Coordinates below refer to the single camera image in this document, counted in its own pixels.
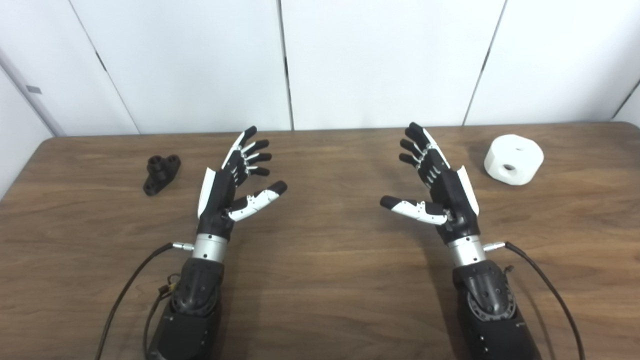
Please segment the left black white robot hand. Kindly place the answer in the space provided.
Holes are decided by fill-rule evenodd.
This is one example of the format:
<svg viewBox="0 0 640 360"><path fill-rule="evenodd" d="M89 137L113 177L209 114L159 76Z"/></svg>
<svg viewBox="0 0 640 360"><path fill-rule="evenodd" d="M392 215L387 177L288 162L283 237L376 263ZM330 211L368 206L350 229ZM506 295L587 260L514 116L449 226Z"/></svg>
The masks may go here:
<svg viewBox="0 0 640 360"><path fill-rule="evenodd" d="M272 159L271 153L261 153L270 142L249 142L257 132L258 128L251 126L240 133L221 168L206 169L198 201L197 235L230 240L235 223L256 214L287 191L288 185L279 180L252 194L236 196L238 187L249 177L270 175L270 170L257 165Z"/></svg>

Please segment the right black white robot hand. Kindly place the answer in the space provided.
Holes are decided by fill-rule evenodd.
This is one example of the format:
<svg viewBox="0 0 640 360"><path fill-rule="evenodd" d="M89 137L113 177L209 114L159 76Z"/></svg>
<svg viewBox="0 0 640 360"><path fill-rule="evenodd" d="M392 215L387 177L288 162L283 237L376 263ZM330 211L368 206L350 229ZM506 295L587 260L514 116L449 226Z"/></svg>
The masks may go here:
<svg viewBox="0 0 640 360"><path fill-rule="evenodd" d="M435 226L444 244L480 235L480 212L473 186L464 166L454 170L432 135L411 122L400 146L407 153L398 159L412 166L427 187L429 202L382 196L380 205L396 214Z"/></svg>

